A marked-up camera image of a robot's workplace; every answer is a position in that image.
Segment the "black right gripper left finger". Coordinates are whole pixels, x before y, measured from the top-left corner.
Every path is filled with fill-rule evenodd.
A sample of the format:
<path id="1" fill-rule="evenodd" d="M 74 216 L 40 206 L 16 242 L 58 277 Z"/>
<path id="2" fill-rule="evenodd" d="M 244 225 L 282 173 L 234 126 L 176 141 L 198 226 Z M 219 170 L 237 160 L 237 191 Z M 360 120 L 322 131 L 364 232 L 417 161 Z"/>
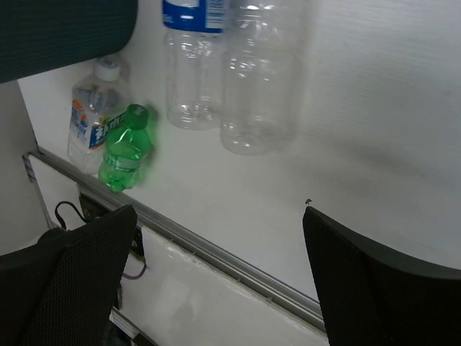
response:
<path id="1" fill-rule="evenodd" d="M 126 205 L 1 256 L 1 344 L 101 345 L 136 224 Z"/>

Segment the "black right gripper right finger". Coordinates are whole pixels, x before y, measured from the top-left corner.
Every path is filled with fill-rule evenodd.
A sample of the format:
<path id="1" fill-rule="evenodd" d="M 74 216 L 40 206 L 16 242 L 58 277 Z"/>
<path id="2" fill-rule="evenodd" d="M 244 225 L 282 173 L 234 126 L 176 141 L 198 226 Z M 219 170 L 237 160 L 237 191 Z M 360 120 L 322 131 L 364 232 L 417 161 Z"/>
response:
<path id="1" fill-rule="evenodd" d="M 460 271 L 358 234 L 308 206 L 305 245 L 330 345 L 459 345 Z"/>

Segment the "clear unlabelled plastic bottle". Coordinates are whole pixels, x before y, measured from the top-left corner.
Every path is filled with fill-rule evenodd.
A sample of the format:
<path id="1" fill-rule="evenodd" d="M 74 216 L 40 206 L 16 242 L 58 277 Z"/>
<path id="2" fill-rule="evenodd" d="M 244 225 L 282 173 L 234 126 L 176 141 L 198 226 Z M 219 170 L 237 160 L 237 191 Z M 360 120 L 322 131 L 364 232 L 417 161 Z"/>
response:
<path id="1" fill-rule="evenodd" d="M 294 137 L 305 75 L 310 1 L 232 1 L 224 32 L 220 139 L 259 155 Z"/>

